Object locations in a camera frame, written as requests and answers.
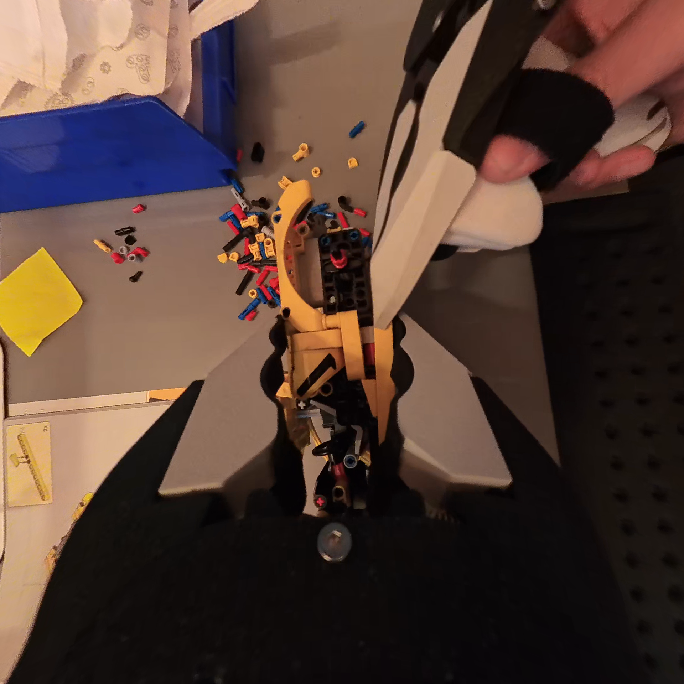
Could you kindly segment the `yellow brick car model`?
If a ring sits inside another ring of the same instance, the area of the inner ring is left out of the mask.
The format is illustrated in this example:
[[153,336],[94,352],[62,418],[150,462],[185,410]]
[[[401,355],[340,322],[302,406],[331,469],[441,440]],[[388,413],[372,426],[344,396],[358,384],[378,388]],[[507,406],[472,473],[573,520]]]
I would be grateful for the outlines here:
[[372,238],[346,217],[314,211],[308,181],[283,179],[267,239],[278,268],[269,285],[285,335],[275,399],[289,440],[323,460],[312,493],[322,517],[366,507],[375,452],[396,395],[392,327],[374,326]]

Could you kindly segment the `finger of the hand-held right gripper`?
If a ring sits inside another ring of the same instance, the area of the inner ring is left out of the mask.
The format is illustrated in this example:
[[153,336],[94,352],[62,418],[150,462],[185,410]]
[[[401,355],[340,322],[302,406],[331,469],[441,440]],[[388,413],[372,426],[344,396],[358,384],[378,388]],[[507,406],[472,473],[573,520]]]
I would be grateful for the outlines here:
[[399,113],[389,139],[377,200],[377,251],[411,193],[405,176],[413,156],[418,118],[419,106],[410,99]]
[[411,193],[379,251],[377,225],[373,238],[376,328],[388,328],[402,308],[475,182],[474,165],[446,150],[443,138],[490,12],[487,1],[461,29],[417,104],[415,146],[405,176]]

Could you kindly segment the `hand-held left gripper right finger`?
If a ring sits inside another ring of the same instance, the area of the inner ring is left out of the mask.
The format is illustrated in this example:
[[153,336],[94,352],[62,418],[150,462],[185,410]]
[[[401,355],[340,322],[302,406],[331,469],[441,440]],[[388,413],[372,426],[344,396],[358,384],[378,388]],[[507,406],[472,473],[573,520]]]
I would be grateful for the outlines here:
[[505,490],[512,476],[467,368],[408,316],[371,328],[377,419],[369,513],[406,499],[442,508],[455,492]]

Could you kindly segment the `blue plastic bin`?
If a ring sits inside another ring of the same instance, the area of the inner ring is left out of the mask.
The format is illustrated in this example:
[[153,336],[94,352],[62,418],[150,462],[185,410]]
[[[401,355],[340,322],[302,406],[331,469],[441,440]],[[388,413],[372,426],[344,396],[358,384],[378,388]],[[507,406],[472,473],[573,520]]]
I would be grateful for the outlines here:
[[201,37],[202,130],[156,97],[1,118],[1,212],[208,189],[237,168],[235,22]]

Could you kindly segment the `large pile of brick pins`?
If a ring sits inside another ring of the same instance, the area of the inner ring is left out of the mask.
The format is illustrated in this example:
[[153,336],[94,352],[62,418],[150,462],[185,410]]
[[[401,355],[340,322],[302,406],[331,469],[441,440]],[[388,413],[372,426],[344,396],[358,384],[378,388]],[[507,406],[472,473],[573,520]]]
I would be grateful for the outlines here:
[[287,170],[276,181],[278,195],[246,193],[229,172],[232,205],[219,217],[228,242],[218,253],[222,264],[241,274],[237,296],[248,296],[241,320],[252,320],[258,308],[278,310],[293,332],[322,330],[341,315],[364,333],[373,327],[370,252],[372,235],[355,220],[367,212],[345,195],[336,202],[318,198],[314,181],[320,166],[310,167],[311,147],[303,142],[293,163],[303,173]]

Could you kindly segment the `person's right hand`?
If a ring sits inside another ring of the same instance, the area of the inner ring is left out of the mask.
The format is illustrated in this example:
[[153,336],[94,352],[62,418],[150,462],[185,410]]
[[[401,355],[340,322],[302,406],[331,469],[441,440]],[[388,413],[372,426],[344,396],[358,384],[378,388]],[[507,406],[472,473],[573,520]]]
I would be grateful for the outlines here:
[[[566,1],[545,37],[577,57],[570,72],[593,84],[618,108],[642,92],[669,111],[666,145],[683,143],[683,1]],[[632,146],[600,157],[591,150],[561,184],[572,196],[628,181],[651,169],[655,154]],[[490,183],[529,176],[548,159],[526,141],[497,136],[480,167]]]

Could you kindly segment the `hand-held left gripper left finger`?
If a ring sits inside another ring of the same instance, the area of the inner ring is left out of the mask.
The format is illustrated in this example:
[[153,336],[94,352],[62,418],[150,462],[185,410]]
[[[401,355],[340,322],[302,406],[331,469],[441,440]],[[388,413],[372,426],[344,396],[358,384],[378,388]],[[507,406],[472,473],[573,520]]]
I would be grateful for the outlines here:
[[302,449],[276,398],[285,380],[285,351],[285,321],[281,315],[267,317],[209,373],[159,494],[217,493],[239,516],[252,492],[267,490],[286,515],[303,513]]

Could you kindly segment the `small group of brick pins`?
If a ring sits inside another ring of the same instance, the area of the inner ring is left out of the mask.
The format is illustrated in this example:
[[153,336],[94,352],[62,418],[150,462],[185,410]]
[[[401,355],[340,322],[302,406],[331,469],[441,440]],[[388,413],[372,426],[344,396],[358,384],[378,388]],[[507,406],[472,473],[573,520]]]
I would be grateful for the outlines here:
[[107,228],[98,228],[92,244],[107,256],[110,263],[126,266],[132,271],[128,276],[129,282],[138,283],[143,276],[142,265],[149,260],[152,251],[144,241],[138,223],[148,213],[146,202],[133,205],[121,220]]

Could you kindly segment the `yellow sticky note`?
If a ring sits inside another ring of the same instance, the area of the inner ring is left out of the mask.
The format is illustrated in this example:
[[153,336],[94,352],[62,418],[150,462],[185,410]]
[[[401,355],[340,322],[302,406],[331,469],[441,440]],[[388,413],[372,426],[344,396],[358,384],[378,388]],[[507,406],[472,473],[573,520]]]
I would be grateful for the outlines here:
[[82,304],[78,290],[40,248],[1,281],[1,329],[30,357]]

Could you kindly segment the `black perforated chair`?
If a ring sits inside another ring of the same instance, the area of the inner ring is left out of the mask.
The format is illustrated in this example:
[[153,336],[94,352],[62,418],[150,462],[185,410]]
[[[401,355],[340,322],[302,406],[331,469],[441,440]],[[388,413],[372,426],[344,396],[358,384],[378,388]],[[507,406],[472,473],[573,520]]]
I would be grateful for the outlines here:
[[544,211],[532,245],[561,466],[651,683],[683,682],[683,148],[628,193]]

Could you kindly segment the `grey desk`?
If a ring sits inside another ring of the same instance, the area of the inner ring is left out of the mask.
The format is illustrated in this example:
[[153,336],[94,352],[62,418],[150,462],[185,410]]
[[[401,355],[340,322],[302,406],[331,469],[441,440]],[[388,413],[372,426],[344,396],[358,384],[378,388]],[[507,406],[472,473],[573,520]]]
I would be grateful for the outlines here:
[[[420,1],[259,1],[235,23],[239,176],[274,199],[307,143],[318,198],[351,198],[373,228],[380,167]],[[252,146],[265,148],[262,164]],[[152,254],[143,276],[110,263],[92,238],[146,202],[138,223]],[[234,265],[217,187],[132,202],[78,204],[1,217],[1,274],[43,247],[83,299],[80,311],[27,357],[1,335],[7,400],[21,404],[186,387],[252,335],[238,321]],[[431,263],[406,313],[483,378],[558,459],[534,277],[526,248]]]

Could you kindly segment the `white crumpled paper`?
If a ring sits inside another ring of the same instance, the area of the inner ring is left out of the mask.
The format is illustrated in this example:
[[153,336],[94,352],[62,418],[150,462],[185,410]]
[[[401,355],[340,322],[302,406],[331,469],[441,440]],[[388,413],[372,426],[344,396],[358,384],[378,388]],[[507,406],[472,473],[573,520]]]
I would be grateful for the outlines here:
[[192,42],[255,1],[2,1],[1,116],[158,97],[184,115]]

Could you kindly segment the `open instruction booklet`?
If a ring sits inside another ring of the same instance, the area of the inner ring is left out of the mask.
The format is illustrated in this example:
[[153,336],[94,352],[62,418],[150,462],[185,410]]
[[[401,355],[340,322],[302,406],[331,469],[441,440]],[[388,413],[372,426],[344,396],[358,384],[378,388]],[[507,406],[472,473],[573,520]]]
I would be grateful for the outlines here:
[[11,420],[6,432],[47,423],[52,501],[5,509],[1,560],[1,682],[9,678],[42,600],[58,550],[124,454],[171,405],[170,401],[56,413]]

